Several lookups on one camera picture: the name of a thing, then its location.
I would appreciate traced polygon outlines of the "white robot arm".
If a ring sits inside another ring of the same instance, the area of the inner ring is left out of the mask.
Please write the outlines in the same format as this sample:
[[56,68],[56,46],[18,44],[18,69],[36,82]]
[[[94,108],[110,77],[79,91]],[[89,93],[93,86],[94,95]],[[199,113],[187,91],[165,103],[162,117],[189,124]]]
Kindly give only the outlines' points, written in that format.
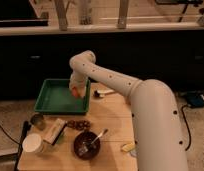
[[188,171],[179,111],[168,85],[100,67],[89,50],[73,56],[69,65],[73,95],[83,94],[91,78],[130,102],[138,171]]

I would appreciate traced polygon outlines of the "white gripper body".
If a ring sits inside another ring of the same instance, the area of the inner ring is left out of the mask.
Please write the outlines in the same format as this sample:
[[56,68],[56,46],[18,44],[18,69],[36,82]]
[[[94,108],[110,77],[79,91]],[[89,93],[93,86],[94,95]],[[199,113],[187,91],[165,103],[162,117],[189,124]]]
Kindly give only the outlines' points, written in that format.
[[78,90],[80,96],[78,98],[83,98],[86,95],[86,79],[72,74],[69,82],[70,91],[73,88],[76,88]]

